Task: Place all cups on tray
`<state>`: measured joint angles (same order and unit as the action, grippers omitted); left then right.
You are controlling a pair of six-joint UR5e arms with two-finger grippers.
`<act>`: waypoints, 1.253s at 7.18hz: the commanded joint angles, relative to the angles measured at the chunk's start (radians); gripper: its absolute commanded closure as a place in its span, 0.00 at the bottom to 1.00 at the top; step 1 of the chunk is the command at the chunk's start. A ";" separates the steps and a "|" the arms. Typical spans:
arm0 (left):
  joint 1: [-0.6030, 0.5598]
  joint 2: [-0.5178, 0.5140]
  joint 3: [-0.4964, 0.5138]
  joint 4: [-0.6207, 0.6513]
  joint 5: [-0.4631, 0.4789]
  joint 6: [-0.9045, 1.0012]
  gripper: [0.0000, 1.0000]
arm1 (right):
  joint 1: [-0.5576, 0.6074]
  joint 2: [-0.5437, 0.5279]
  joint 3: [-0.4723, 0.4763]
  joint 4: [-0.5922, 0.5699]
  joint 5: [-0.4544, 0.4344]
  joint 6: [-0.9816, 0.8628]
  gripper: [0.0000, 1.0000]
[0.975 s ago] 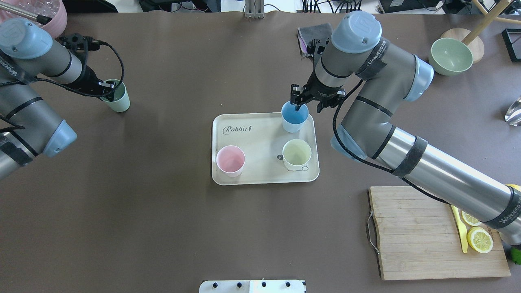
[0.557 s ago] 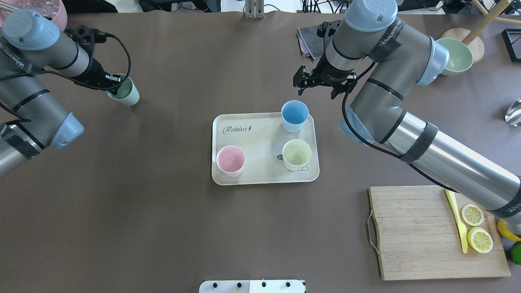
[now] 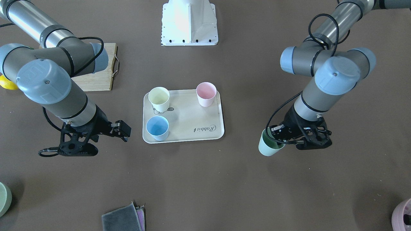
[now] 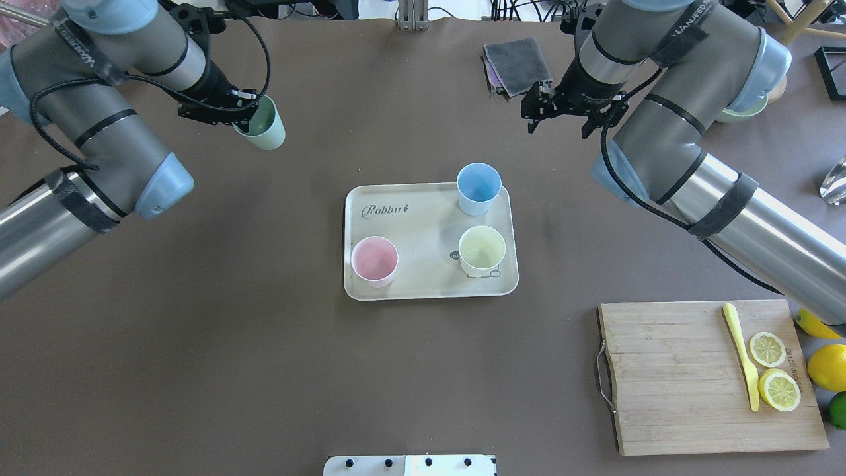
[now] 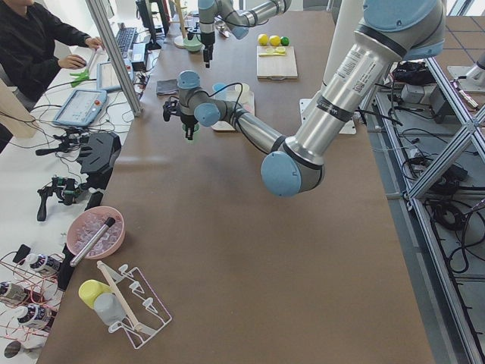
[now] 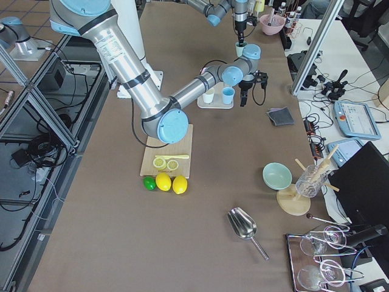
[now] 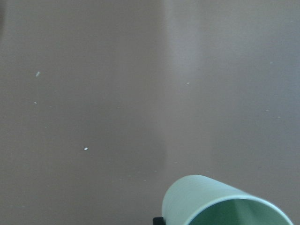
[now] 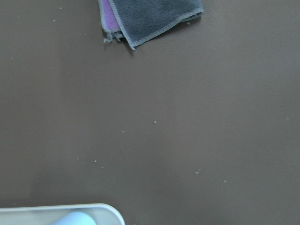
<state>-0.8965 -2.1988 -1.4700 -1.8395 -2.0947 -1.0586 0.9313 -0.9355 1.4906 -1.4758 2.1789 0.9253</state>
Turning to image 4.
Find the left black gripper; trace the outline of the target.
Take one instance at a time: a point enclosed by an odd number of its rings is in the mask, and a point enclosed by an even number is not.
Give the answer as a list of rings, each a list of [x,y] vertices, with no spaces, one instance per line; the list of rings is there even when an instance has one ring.
[[[172,94],[171,97],[179,102],[178,115],[210,126],[232,124],[240,134],[257,134],[252,126],[254,116],[236,120],[235,113],[254,114],[260,106],[259,91],[236,90],[211,59],[210,37],[225,30],[223,17],[214,13],[212,8],[198,8],[188,3],[161,3],[160,6],[177,22],[188,39],[179,66],[172,67],[160,77],[175,79],[177,84],[169,85],[169,88],[193,99],[186,100]],[[233,112],[222,112],[222,108],[232,108]]]

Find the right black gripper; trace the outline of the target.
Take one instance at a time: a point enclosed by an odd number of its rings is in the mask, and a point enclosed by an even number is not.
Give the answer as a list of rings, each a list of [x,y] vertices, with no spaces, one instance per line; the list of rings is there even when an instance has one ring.
[[[554,90],[544,82],[535,82],[526,91],[522,114],[527,115],[529,134],[541,121],[562,113],[586,117],[581,127],[583,138],[607,121],[612,126],[619,123],[621,112],[610,112],[610,106],[622,102],[620,91],[631,78],[631,61],[613,54],[607,44],[602,45],[597,39],[594,28],[606,6],[572,4],[562,16],[560,30],[573,36],[575,58]]]

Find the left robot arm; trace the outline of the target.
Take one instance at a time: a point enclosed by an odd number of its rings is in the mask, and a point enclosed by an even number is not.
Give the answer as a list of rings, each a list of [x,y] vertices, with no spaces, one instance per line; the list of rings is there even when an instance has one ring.
[[[61,1],[2,55],[2,105],[71,161],[2,211],[2,298],[136,213],[153,219],[193,190],[178,157],[117,86],[143,81],[206,122],[249,121],[241,91],[157,1]]]

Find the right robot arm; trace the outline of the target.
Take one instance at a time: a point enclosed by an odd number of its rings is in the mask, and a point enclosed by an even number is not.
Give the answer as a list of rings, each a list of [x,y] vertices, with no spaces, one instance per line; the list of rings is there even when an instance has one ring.
[[[580,18],[559,84],[521,102],[529,131],[580,116],[601,133],[596,181],[843,335],[843,241],[716,156],[717,118],[765,100],[788,48],[718,1],[604,1]]]

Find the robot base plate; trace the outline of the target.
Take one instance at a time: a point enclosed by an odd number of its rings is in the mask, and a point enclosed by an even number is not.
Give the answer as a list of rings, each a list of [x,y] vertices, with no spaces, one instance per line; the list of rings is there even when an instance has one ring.
[[[496,457],[484,454],[335,456],[323,475],[496,475]]]

